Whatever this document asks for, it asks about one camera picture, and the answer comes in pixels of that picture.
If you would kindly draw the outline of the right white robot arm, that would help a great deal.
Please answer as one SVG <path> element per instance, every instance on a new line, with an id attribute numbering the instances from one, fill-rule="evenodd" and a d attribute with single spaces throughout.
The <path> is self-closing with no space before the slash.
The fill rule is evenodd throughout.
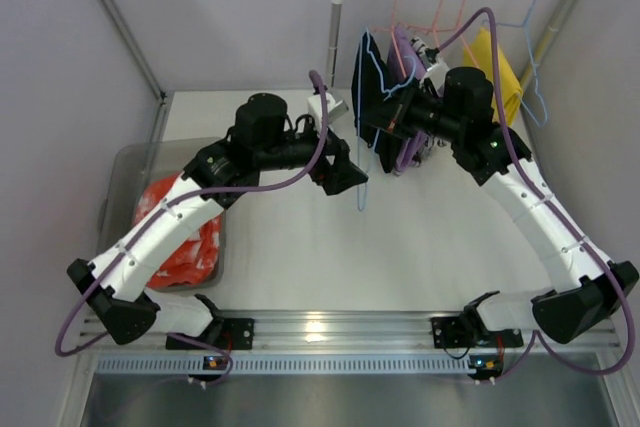
<path id="1" fill-rule="evenodd" d="M 550 279 L 539 292 L 490 292 L 466 309 L 488 332 L 539 328 L 560 344 L 611 316 L 639 272 L 589 244 L 551 190 L 518 134 L 493 119 L 493 85 L 474 67 L 456 67 L 441 92 L 412 80 L 383 93 L 378 74 L 354 75 L 352 100 L 362 124 L 399 139 L 429 133 L 447 142 L 456 163 L 509 215 Z"/>

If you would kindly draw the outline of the orange white patterned trousers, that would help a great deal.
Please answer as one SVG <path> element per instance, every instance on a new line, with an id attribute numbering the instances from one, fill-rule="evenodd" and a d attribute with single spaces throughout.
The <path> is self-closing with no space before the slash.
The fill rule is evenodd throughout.
<path id="1" fill-rule="evenodd" d="M 150 183 L 135 209 L 133 226 L 137 225 L 168 193 L 178 174 Z M 221 215 L 209 220 L 195 231 L 161 265 L 147 286 L 156 291 L 172 287 L 195 287 L 212 280 L 217 274 L 221 252 Z"/>

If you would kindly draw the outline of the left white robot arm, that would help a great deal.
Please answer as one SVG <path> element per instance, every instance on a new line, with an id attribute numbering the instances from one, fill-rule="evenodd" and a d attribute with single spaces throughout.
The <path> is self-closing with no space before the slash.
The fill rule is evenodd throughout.
<path id="1" fill-rule="evenodd" d="M 68 267 L 106 336 L 127 345 L 161 333 L 170 349 L 217 341 L 223 320 L 213 301 L 203 294 L 158 292 L 148 283 L 207 222 L 242 195 L 264 192 L 261 173 L 298 169 L 328 196 L 367 182 L 351 162 L 348 144 L 330 129 L 332 95 L 319 90 L 307 102 L 307 113 L 291 120 L 281 97 L 252 95 L 237 109 L 227 135 L 201 148 L 123 238 L 94 259 L 78 259 Z"/>

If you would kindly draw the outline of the light blue wire hanger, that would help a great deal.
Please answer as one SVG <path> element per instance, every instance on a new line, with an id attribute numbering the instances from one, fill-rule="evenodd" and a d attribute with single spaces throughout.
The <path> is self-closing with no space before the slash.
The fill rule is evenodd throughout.
<path id="1" fill-rule="evenodd" d="M 404 67 L 404 61 L 409 62 L 410 69 L 400 74 L 395 80 L 391 75 L 389 65 L 380 55 L 378 45 L 370 32 L 366 29 L 360 38 L 354 64 L 354 74 L 351 85 L 352 103 L 354 109 L 354 127 L 356 132 L 356 165 L 363 167 L 366 174 L 371 170 L 373 159 L 380 155 L 379 148 L 386 138 L 392 139 L 375 127 L 367 125 L 364 114 L 379 106 L 385 100 L 390 100 L 394 94 L 407 87 L 416 77 L 417 63 L 408 56 L 396 56 Z"/>

